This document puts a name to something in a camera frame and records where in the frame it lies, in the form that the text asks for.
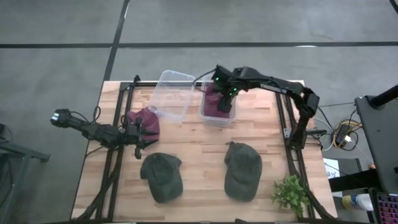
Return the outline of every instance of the transparent plastic bin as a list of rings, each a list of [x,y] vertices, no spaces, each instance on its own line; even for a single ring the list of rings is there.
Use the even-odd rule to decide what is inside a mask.
[[[192,75],[164,71],[149,100],[149,110],[158,118],[182,123],[192,100],[194,80]]]
[[[205,116],[204,109],[205,109],[205,92],[208,85],[213,83],[211,80],[212,75],[207,75],[202,80],[201,90],[203,94],[200,100],[200,107],[199,107],[199,117],[203,120],[204,124],[210,126],[217,126],[217,127],[228,127],[230,126],[236,119],[237,111],[236,108],[238,107],[238,101],[236,100],[238,96],[235,96],[231,102],[232,108],[229,112],[229,118],[217,118],[212,116]]]

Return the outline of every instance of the potted plant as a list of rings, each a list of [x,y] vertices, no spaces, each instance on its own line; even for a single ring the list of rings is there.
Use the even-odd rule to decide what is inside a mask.
[[[308,198],[305,195],[304,188],[299,184],[299,178],[296,175],[286,175],[281,184],[274,183],[275,192],[271,196],[272,203],[279,203],[279,208],[289,208],[297,216],[303,217],[302,205],[308,205]]]

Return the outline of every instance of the olive baseball cap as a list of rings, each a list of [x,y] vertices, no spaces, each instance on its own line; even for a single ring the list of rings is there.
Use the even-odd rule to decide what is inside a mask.
[[[228,166],[225,193],[243,202],[253,200],[262,172],[261,156],[247,144],[231,142],[224,162]]]
[[[180,196],[183,191],[179,171],[181,160],[175,156],[156,152],[142,163],[141,179],[147,179],[150,192],[158,203],[168,202]]]

